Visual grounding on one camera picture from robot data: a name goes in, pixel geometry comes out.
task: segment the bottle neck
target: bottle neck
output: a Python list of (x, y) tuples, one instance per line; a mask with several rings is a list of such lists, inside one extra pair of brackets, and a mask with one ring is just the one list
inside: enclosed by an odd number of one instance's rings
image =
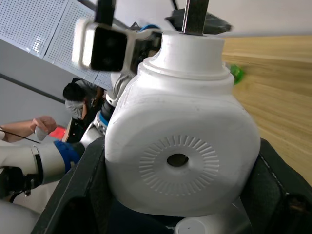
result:
[(184, 79), (222, 80), (230, 71), (222, 66), (224, 40), (214, 36), (191, 36), (164, 32), (160, 51), (147, 58), (147, 69)]

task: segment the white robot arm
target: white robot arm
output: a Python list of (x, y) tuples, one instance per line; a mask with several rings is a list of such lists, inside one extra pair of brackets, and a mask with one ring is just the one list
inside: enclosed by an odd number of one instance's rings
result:
[(77, 22), (72, 62), (84, 69), (112, 71), (113, 86), (106, 94), (101, 111), (81, 139), (84, 147), (105, 135), (108, 122), (124, 89), (137, 75), (138, 64), (157, 53), (160, 46), (161, 30), (154, 25), (150, 29), (137, 32), (129, 29), (121, 31), (111, 25), (85, 19)]
[(60, 180), (78, 163), (81, 143), (55, 141), (38, 146), (0, 146), (0, 198), (25, 193), (39, 185)]

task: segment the human hand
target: human hand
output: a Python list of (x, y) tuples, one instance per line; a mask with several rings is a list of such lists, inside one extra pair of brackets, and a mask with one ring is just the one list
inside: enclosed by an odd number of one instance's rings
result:
[(51, 133), (57, 128), (57, 123), (50, 116), (41, 116), (32, 120), (30, 129), (34, 132), (37, 126), (43, 131)]

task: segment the white plastic bottle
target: white plastic bottle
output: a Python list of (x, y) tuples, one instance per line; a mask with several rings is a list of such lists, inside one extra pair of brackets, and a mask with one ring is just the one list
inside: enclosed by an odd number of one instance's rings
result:
[(238, 198), (260, 136), (232, 95), (224, 40), (163, 34), (160, 52), (139, 65), (105, 137), (109, 183), (138, 212), (205, 216)]

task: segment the red object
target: red object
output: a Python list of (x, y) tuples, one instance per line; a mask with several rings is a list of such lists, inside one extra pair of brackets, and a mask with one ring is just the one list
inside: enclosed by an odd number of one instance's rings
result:
[(63, 136), (65, 135), (65, 132), (66, 132), (66, 128), (57, 126), (57, 128), (53, 132), (51, 132), (49, 135), (58, 140), (62, 140)]

